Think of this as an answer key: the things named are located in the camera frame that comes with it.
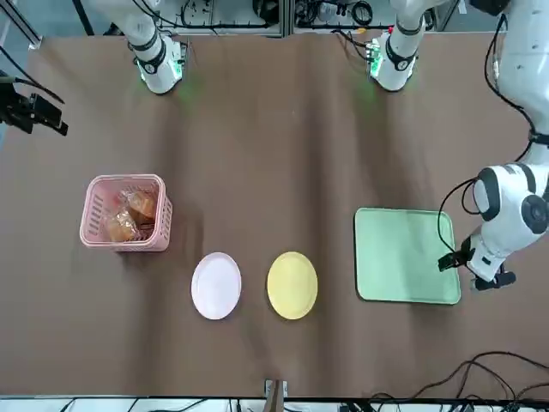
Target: brown tablecloth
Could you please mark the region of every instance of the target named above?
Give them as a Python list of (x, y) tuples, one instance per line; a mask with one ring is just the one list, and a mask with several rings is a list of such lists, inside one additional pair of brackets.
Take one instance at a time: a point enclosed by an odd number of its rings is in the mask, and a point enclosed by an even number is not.
[[(406, 90), (387, 94), (334, 35), (198, 38), (187, 80), (161, 97), (124, 39), (46, 39), (30, 71), (65, 98), (69, 134), (12, 128), (0, 153), (0, 391), (252, 397), (278, 378), (293, 397), (407, 397), (480, 351), (549, 362), (546, 240), (509, 259), (511, 288), (471, 294), (462, 272), (456, 306), (366, 302), (355, 289), (357, 208), (437, 209), (455, 184), (525, 146), (527, 125), (484, 84), (489, 39), (426, 36)], [(87, 184), (108, 173), (165, 180), (166, 252), (81, 245)], [(479, 219), (458, 197), (448, 211), (461, 242)], [(265, 292), (272, 261), (291, 250), (319, 278), (314, 309), (295, 322)], [(232, 255), (243, 277), (220, 322), (190, 298), (212, 251)], [(547, 380), (517, 360), (486, 364), (517, 390)], [(469, 392), (504, 397), (481, 370)]]

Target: green tray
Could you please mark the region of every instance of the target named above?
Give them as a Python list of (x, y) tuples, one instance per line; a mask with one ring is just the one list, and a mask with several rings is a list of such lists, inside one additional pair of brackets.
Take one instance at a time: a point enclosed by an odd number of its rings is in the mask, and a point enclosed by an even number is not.
[[(461, 297), (457, 269), (438, 270), (448, 250), (437, 234), (438, 212), (366, 209), (354, 215), (357, 290), (365, 300), (454, 305)], [(441, 234), (454, 246), (452, 221)]]

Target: bread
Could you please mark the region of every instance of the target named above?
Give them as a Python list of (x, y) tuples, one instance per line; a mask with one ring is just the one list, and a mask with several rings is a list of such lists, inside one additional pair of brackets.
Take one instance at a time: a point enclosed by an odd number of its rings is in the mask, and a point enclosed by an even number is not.
[(138, 234), (137, 226), (130, 212), (126, 209), (105, 219), (105, 228), (109, 233), (111, 242), (127, 242), (133, 240)]
[(128, 196), (130, 214), (137, 225), (154, 223), (156, 216), (156, 200), (153, 196), (143, 191), (130, 193)]

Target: pink plastic basket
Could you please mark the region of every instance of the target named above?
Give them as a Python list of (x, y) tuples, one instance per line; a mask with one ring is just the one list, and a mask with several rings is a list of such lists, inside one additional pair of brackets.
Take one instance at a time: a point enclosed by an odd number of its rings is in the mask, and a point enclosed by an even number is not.
[[(146, 240), (111, 242), (102, 225), (104, 215), (116, 206), (120, 191), (145, 191), (157, 196), (153, 234)], [(80, 239), (91, 248), (112, 251), (164, 251), (170, 243), (172, 203), (166, 185), (155, 174), (119, 174), (98, 176), (87, 187), (86, 202), (80, 225)]]

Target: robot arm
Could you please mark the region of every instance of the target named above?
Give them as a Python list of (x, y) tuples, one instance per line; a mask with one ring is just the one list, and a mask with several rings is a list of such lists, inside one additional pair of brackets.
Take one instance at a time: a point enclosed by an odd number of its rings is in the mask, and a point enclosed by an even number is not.
[(160, 0), (92, 0), (94, 7), (115, 23), (137, 57), (143, 81), (156, 94), (170, 91), (183, 77), (186, 47), (161, 35), (146, 14)]
[[(507, 1), (471, 0), (492, 15)], [(500, 288), (515, 280), (505, 259), (541, 238), (549, 224), (549, 2), (514, 0), (498, 62), (496, 89), (525, 114), (530, 125), (522, 163), (483, 169), (474, 185), (482, 224), (459, 251), (438, 261), (439, 269), (466, 265), (475, 288)]]
[(474, 184), (474, 201), (483, 223), (461, 250), (438, 261), (439, 269), (467, 266), (474, 288), (500, 288), (515, 281), (505, 259), (539, 239), (549, 226), (549, 167), (513, 163), (487, 167)]
[(396, 24), (391, 33), (377, 40), (380, 58), (371, 68), (371, 77), (390, 92), (400, 90), (412, 75), (419, 43), (425, 33), (423, 14), (448, 0), (391, 0)]

